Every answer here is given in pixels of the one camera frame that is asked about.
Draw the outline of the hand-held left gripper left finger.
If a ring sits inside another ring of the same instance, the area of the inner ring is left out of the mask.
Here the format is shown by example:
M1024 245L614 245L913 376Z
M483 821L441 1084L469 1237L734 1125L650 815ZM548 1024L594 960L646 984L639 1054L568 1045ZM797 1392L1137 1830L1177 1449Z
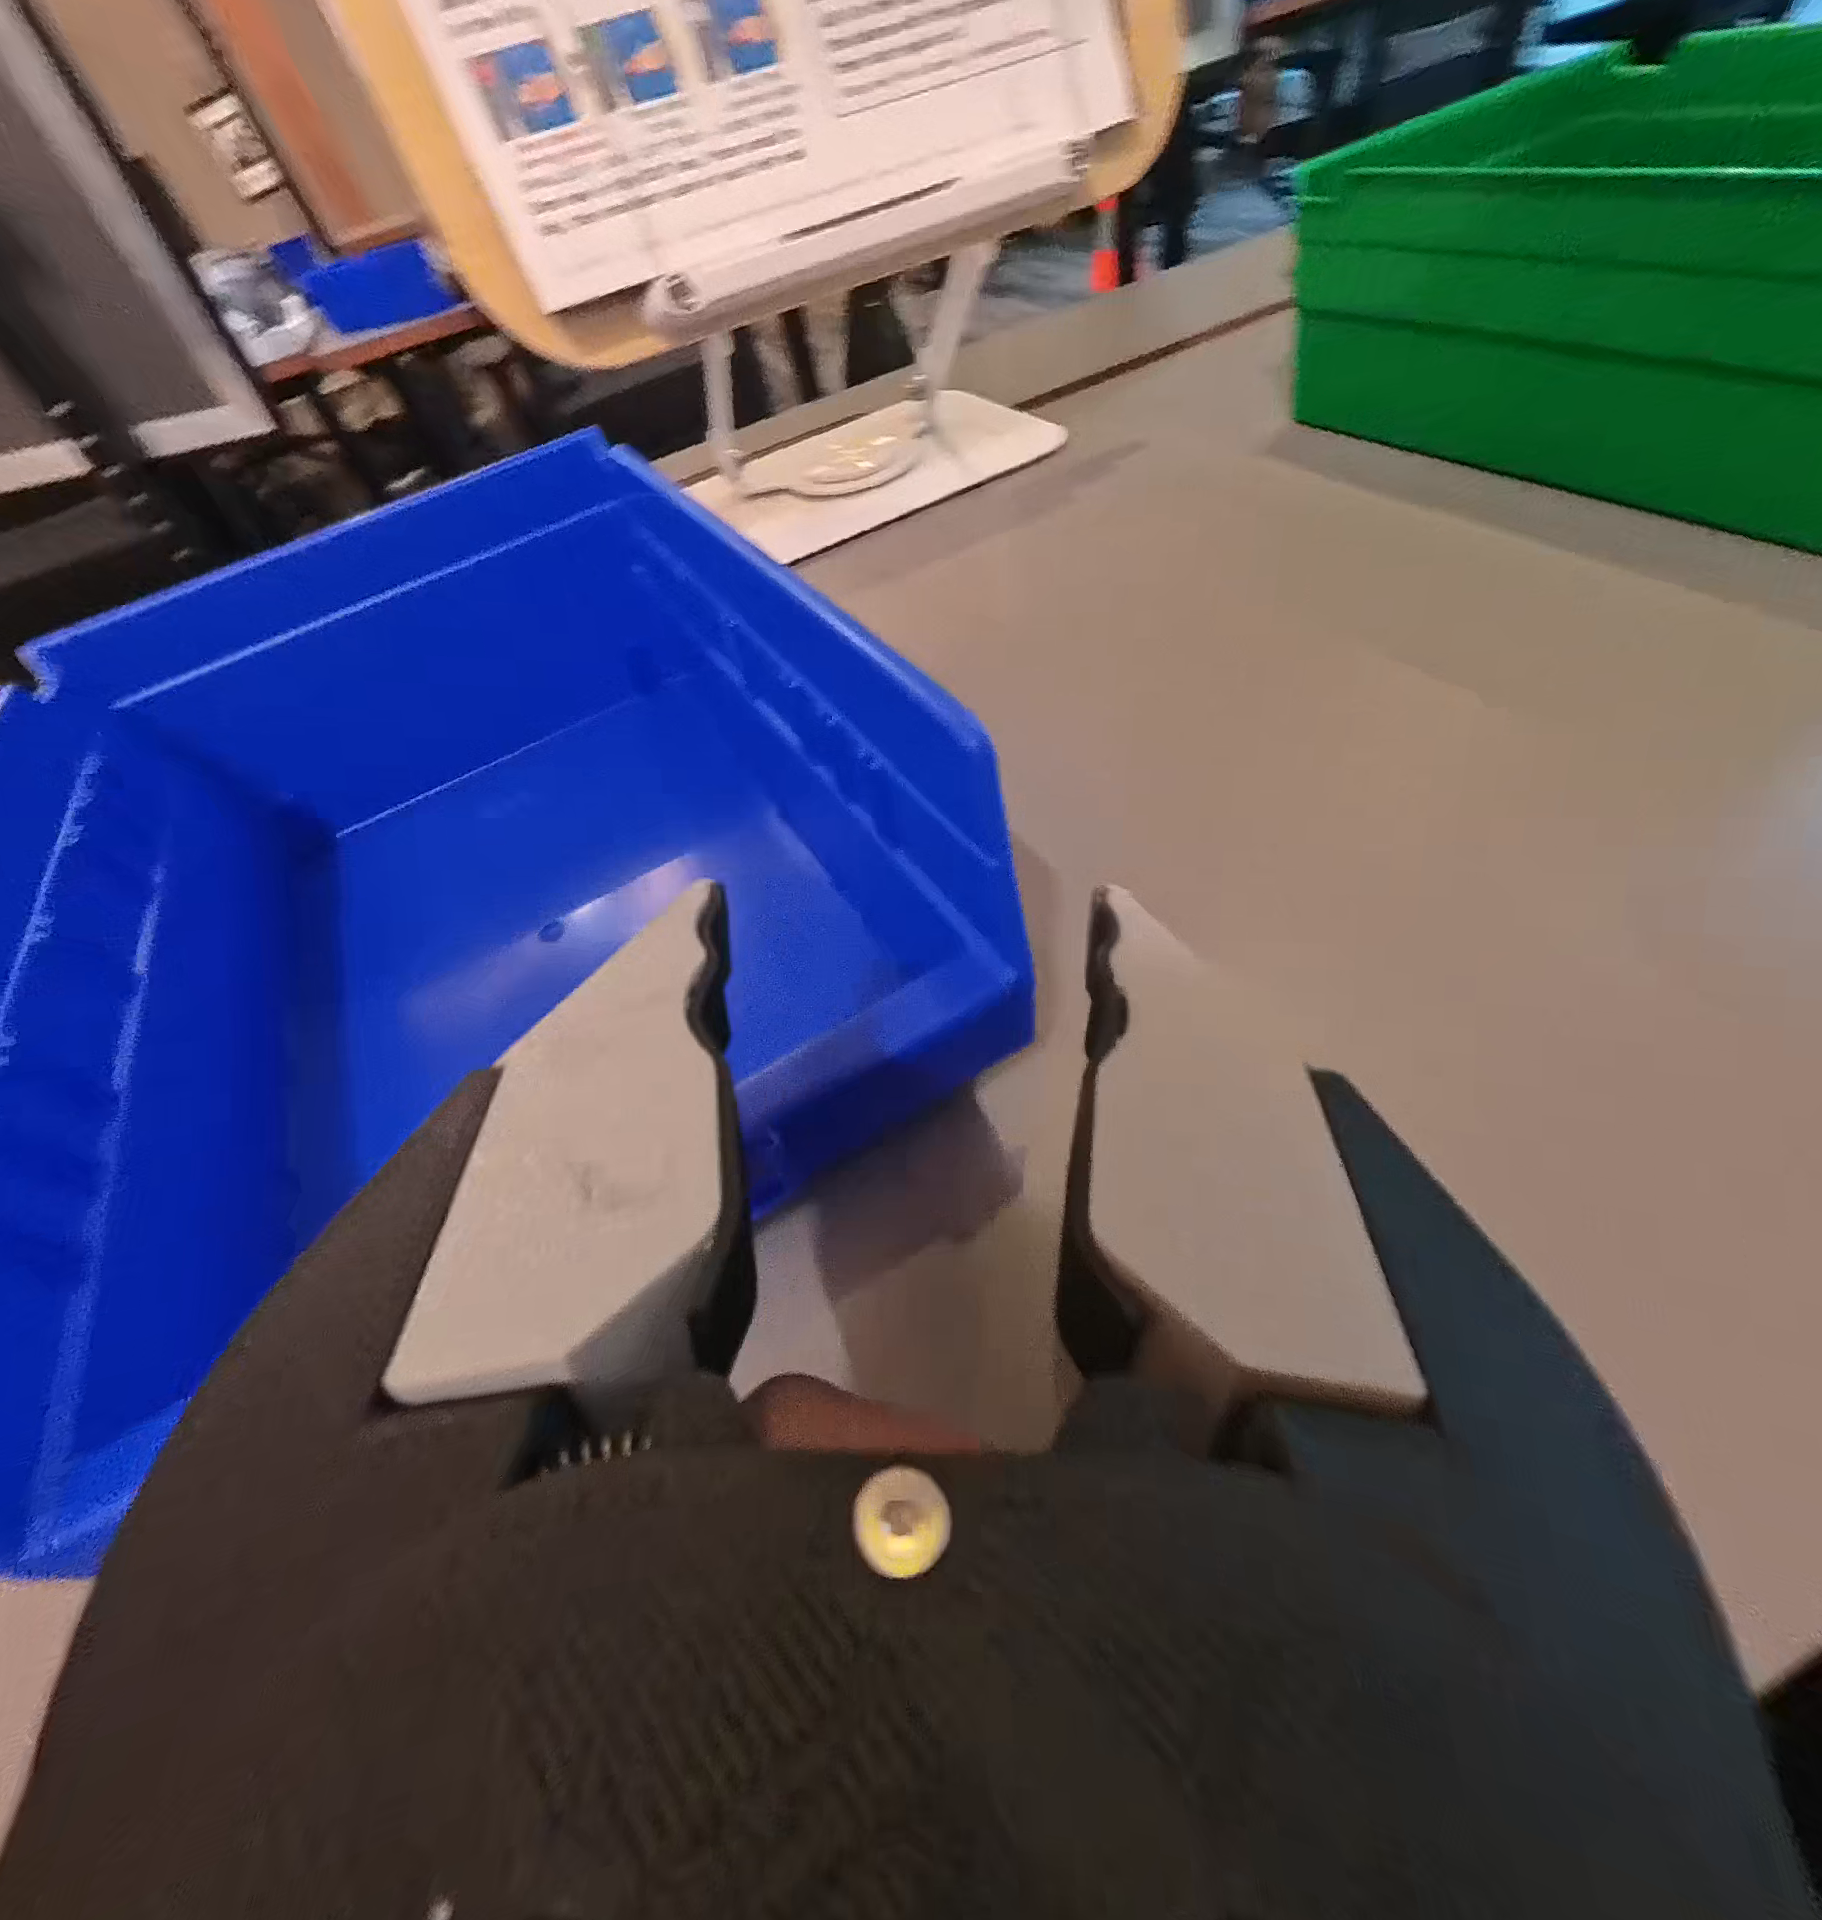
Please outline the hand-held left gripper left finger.
M727 1379L759 1302L730 908L697 879L498 1060L392 1350L403 1405Z

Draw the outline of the wooden-top standing desk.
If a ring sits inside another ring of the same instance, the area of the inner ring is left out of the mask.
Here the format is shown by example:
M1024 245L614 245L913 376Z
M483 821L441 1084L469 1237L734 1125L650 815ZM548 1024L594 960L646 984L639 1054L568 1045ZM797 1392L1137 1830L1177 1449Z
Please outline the wooden-top standing desk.
M322 423L322 439L359 483L366 504L396 500L404 482L381 455L368 430L348 423L331 398L328 381L368 376L396 399L406 426L415 470L439 485L492 465L501 451L466 410L451 360L466 344L495 333L489 317L469 301L441 314L334 333L322 345L291 352L252 369L266 403L302 402Z

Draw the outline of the small blue storage bin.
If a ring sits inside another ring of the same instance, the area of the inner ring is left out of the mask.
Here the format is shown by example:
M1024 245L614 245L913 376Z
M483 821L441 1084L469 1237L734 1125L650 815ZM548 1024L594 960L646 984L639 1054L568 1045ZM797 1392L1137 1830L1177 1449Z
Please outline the small blue storage bin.
M441 257L419 237L366 251L321 251L311 234L269 245L285 281L338 333L384 332L466 304Z

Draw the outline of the grey aluminium-framed case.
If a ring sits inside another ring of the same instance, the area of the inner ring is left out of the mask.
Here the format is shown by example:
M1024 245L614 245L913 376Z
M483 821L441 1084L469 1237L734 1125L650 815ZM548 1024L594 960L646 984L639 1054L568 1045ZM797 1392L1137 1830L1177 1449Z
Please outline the grey aluminium-framed case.
M108 118L28 3L0 3L0 498L276 430Z

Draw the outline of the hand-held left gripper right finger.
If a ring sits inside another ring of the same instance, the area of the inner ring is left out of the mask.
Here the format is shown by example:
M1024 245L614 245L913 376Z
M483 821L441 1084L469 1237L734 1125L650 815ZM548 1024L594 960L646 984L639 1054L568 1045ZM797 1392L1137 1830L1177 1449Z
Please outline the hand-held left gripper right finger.
M1313 1069L1128 888L1091 896L1054 1323L1213 1442L1270 1403L1415 1420L1429 1387Z

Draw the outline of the green plastic bin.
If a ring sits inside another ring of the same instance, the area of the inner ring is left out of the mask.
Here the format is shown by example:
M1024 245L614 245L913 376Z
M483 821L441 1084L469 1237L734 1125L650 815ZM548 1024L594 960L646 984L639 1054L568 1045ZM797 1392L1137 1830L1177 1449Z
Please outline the green plastic bin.
M1822 21L1308 159L1292 301L1298 423L1822 557Z

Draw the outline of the blue plastic bin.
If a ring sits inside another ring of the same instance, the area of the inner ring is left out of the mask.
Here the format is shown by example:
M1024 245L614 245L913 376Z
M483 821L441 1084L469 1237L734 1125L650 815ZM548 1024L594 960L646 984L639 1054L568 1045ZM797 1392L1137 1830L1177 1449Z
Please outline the blue plastic bin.
M264 1291L725 888L756 1219L1037 1039L994 741L585 431L49 636L0 694L0 1575L90 1577Z

